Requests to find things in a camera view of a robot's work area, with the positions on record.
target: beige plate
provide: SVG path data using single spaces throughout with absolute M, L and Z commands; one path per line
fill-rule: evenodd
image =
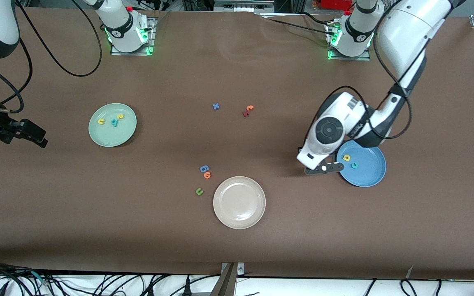
M 213 196 L 213 210 L 222 224 L 233 229 L 254 226 L 265 213 L 265 192 L 256 181 L 243 176 L 226 179 Z

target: red object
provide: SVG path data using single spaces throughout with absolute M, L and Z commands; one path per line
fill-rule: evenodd
M 321 0 L 321 8 L 347 11 L 352 5 L 352 0 Z

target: brown tablecloth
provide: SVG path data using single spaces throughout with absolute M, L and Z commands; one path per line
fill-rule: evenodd
M 92 69 L 96 41 L 79 11 L 28 11 L 64 66 Z M 153 56 L 106 53 L 94 75 L 77 78 L 54 64 L 18 17 L 34 77 L 14 118 L 47 130 L 49 144 L 0 143 L 0 261 L 175 273 L 217 273 L 220 262 L 240 261 L 253 275 L 392 278 L 414 264 L 416 278 L 474 278 L 474 29 L 467 19 L 448 19 L 429 45 L 411 97 L 413 124 L 381 146 L 382 182 L 358 188 L 339 174 L 305 176 L 295 156 L 337 86 L 356 87 L 373 106 L 384 98 L 392 82 L 375 58 L 327 60 L 319 33 L 251 13 L 173 12 L 159 25 Z M 284 20 L 319 28 L 301 17 Z M 23 51 L 0 60 L 0 72 L 20 86 Z M 0 82 L 0 99 L 10 93 Z M 135 110 L 137 131 L 119 148 L 102 148 L 87 126 L 113 102 Z M 213 193 L 231 176 L 253 178 L 267 196 L 265 215 L 246 230 L 225 227 L 213 212 Z

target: plate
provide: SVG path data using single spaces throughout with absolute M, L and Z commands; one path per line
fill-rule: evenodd
M 112 120 L 118 120 L 115 127 Z M 127 142 L 137 128 L 137 115 L 129 106 L 121 103 L 111 103 L 94 112 L 89 121 L 89 135 L 94 143 L 103 147 L 115 147 Z
M 218 186 L 213 210 L 222 224 L 233 229 L 254 226 L 265 213 L 265 192 L 255 180 L 235 176 Z
M 346 154 L 350 156 L 350 161 L 343 159 Z M 344 165 L 341 176 L 358 187 L 371 187 L 380 183 L 387 171 L 387 163 L 380 148 L 364 148 L 354 141 L 348 141 L 339 148 L 337 161 Z

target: blue plate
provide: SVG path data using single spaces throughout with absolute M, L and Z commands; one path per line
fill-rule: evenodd
M 350 156 L 349 161 L 343 159 L 345 155 Z M 354 141 L 348 141 L 339 148 L 337 161 L 344 165 L 341 176 L 358 187 L 371 187 L 380 183 L 387 171 L 387 163 L 380 148 L 363 148 Z

